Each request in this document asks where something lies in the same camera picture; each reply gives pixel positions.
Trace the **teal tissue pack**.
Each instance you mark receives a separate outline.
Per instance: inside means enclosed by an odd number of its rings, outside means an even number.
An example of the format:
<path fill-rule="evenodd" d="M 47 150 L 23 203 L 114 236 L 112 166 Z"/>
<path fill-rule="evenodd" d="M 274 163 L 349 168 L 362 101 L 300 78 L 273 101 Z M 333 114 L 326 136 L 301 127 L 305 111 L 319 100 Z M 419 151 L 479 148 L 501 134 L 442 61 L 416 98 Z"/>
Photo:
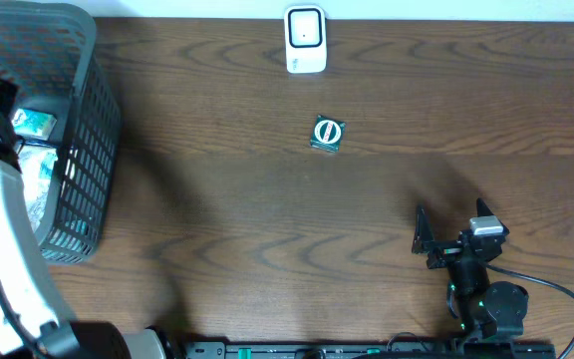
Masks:
<path fill-rule="evenodd" d="M 48 140 L 56 124 L 52 114 L 29 109 L 18 109 L 12 118 L 17 135 L 38 140 Z"/>

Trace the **white blue-edged snack bag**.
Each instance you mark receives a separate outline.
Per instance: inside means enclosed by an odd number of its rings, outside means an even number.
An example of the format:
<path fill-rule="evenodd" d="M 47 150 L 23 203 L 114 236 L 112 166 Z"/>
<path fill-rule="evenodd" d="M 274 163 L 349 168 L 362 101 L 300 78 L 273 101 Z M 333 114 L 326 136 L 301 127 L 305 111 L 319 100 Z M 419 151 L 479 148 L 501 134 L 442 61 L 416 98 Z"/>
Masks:
<path fill-rule="evenodd" d="M 25 145 L 19 153 L 24 198 L 29 220 L 36 230 L 45 214 L 52 173 L 58 156 L 54 148 Z"/>

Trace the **dark green round-logo box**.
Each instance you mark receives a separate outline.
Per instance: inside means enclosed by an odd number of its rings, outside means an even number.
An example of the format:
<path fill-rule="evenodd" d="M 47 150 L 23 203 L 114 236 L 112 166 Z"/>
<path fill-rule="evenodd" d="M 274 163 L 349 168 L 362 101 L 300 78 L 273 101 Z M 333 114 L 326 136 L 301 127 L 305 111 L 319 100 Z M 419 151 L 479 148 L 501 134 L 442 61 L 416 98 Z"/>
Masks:
<path fill-rule="evenodd" d="M 346 124 L 323 115 L 318 115 L 310 136 L 310 146 L 330 153 L 340 149 Z"/>

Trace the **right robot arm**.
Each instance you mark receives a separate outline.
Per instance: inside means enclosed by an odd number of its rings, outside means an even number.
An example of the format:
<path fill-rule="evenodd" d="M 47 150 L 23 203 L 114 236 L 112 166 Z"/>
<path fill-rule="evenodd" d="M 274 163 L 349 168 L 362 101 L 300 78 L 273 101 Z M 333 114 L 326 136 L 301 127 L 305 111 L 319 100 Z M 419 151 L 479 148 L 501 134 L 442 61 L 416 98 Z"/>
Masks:
<path fill-rule="evenodd" d="M 446 269 L 449 277 L 447 308 L 476 341 L 508 340 L 524 332 L 528 292 L 507 281 L 492 282 L 487 265 L 502 253 L 509 229 L 482 199 L 469 228 L 450 241 L 435 239 L 422 206 L 416 210 L 412 253 L 427 257 L 427 268 Z"/>

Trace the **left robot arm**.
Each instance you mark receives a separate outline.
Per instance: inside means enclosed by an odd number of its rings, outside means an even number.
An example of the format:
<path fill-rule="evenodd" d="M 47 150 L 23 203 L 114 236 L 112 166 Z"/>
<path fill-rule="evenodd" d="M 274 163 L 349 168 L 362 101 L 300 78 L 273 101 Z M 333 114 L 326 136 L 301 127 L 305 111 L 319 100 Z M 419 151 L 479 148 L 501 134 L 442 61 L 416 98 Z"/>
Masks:
<path fill-rule="evenodd" d="M 112 323 L 80 321 L 40 252 L 24 198 L 9 120 L 17 88 L 0 78 L 0 358 L 171 358 L 156 329 L 123 334 Z"/>

